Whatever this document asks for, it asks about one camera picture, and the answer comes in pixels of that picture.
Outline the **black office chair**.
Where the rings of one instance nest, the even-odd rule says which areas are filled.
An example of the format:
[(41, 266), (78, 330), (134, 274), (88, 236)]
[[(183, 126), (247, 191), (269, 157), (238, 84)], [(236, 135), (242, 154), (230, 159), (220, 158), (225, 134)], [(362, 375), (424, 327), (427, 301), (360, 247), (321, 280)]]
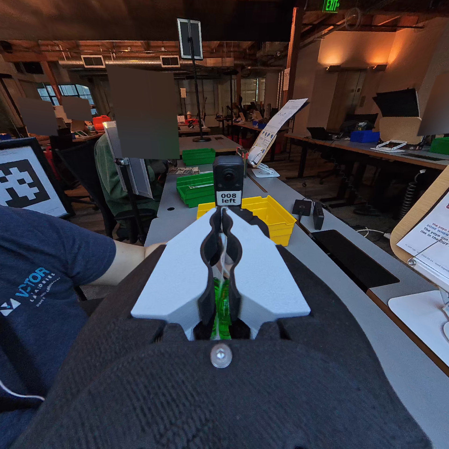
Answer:
[(119, 232), (119, 240), (128, 239), (130, 243), (136, 243), (137, 241), (144, 243), (149, 225), (156, 218), (156, 211), (149, 208), (134, 210), (131, 205), (126, 206), (124, 211), (116, 214), (110, 210), (101, 188), (95, 164), (94, 140), (63, 150), (54, 148), (52, 152), (53, 158), (64, 164), (79, 184), (85, 188), (89, 198), (92, 199), (91, 204), (101, 212), (106, 236), (113, 237), (113, 231), (118, 221), (124, 221), (124, 230)]

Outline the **instruction sheet on wooden stand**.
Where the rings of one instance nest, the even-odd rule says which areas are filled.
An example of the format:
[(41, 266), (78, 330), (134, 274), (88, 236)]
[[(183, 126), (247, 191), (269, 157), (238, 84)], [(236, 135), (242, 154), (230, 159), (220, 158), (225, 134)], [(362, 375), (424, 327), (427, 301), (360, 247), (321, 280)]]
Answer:
[(435, 289), (389, 300), (390, 310), (448, 365), (449, 194), (448, 167), (394, 228), (394, 254)]
[(287, 101), (287, 103), (279, 109), (278, 113), (274, 115), (268, 124), (261, 130), (247, 157), (248, 168), (252, 170), (253, 176), (257, 178), (279, 177), (277, 171), (269, 168), (266, 164), (262, 163), (262, 161), (268, 153), (268, 150), (274, 145), (277, 134), (282, 126), (307, 104), (308, 98)]

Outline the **operator in navy shirt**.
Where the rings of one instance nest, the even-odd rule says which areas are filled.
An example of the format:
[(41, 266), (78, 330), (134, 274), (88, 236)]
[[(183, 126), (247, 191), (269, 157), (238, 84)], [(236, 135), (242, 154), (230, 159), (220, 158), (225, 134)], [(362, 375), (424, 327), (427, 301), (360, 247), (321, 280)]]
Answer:
[(111, 238), (61, 218), (1, 206), (1, 448), (34, 418), (87, 322), (75, 287), (101, 277), (116, 253)]

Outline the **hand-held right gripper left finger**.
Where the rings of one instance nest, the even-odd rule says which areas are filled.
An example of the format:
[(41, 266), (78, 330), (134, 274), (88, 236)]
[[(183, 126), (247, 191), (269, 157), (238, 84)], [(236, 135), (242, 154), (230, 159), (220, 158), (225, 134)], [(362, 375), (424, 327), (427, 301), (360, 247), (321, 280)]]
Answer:
[(187, 339), (194, 340), (194, 328), (207, 325), (216, 311), (212, 268), (222, 252), (220, 233), (221, 207), (215, 207), (172, 238), (131, 316), (179, 324)]

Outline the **yellow plastic bin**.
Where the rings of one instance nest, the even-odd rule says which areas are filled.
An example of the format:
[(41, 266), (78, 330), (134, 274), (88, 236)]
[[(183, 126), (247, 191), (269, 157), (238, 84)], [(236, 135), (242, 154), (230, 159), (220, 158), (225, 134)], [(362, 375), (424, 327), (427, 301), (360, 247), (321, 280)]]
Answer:
[(270, 239), (277, 245), (287, 247), (297, 219), (271, 196), (242, 199), (243, 209), (249, 210), (263, 221), (269, 230)]

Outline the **black desk mat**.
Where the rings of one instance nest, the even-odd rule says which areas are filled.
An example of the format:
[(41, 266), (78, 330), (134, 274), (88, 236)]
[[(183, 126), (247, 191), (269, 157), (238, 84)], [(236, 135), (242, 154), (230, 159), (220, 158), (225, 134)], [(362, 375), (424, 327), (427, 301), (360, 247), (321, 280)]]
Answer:
[(400, 280), (336, 230), (311, 233), (312, 240), (365, 293)]

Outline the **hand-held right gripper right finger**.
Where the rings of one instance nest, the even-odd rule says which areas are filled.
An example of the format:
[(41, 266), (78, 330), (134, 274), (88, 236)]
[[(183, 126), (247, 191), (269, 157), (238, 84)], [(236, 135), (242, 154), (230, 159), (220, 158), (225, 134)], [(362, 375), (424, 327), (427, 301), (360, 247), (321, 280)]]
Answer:
[(289, 271), (285, 249), (269, 237), (266, 223), (248, 210), (225, 209), (229, 270), (228, 303), (231, 321), (242, 321), (255, 339), (262, 324), (311, 313)]

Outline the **green yoyo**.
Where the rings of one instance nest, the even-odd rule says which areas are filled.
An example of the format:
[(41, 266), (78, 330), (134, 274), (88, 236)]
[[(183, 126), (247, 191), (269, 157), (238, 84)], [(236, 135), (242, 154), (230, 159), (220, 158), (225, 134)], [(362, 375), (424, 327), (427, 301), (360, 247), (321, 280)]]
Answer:
[(229, 311), (228, 289), (229, 280), (214, 278), (216, 315), (210, 335), (210, 340), (230, 340), (231, 316)]

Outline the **person's left forearm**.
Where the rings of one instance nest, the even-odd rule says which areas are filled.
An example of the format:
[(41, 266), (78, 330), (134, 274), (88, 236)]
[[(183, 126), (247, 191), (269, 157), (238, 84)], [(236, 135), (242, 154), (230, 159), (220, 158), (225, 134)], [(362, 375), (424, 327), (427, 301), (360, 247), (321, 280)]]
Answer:
[(137, 246), (115, 241), (116, 253), (111, 266), (98, 279), (88, 286), (116, 286), (127, 277), (145, 258), (159, 246), (167, 242), (156, 243), (150, 246)]

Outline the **light panel on tall stand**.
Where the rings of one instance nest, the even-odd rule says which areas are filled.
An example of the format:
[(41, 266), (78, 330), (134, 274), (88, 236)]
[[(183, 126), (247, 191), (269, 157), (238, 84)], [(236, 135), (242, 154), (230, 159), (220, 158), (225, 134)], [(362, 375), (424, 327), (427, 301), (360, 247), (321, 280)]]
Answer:
[(177, 18), (179, 48), (182, 59), (190, 59), (193, 66), (195, 99), (197, 105), (197, 119), (199, 122), (199, 136), (193, 138), (194, 143), (210, 142), (211, 138), (203, 133), (203, 121), (199, 102), (199, 87), (196, 70), (196, 61), (203, 60), (203, 47), (201, 35), (201, 23), (198, 20)]

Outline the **silver ceiling duct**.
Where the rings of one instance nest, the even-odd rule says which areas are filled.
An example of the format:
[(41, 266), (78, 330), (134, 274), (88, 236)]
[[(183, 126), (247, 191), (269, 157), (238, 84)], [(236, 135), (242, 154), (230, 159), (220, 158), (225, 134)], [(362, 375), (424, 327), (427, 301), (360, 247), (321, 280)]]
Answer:
[[(233, 67), (234, 58), (205, 58), (195, 61), (195, 65), (205, 68)], [(79, 59), (58, 61), (65, 69), (105, 69), (108, 66), (148, 66), (157, 69), (181, 69), (192, 66), (191, 59), (179, 56), (155, 56), (137, 58), (115, 58), (112, 55), (81, 55)]]

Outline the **white folding stand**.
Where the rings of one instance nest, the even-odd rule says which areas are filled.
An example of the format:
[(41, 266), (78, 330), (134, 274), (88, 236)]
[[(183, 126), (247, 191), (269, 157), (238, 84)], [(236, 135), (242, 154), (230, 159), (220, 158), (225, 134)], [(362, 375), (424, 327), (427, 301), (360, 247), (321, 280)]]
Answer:
[(382, 153), (397, 153), (405, 151), (405, 147), (408, 145), (406, 141), (389, 140), (371, 148), (371, 150), (380, 151)]

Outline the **black and white marker board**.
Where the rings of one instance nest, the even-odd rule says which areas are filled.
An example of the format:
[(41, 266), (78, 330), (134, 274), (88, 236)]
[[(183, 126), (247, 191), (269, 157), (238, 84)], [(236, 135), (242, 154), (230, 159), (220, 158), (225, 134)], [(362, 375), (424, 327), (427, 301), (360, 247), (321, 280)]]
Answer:
[(59, 218), (75, 215), (36, 138), (0, 142), (0, 203)]

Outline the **wooden board with black flap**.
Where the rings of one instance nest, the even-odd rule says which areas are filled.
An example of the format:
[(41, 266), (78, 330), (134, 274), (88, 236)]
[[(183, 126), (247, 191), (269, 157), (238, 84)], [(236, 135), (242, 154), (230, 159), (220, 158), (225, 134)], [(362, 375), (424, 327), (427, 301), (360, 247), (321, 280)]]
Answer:
[(376, 93), (373, 101), (381, 114), (381, 140), (399, 140), (409, 144), (418, 144), (421, 141), (418, 131), (422, 119), (415, 88)]

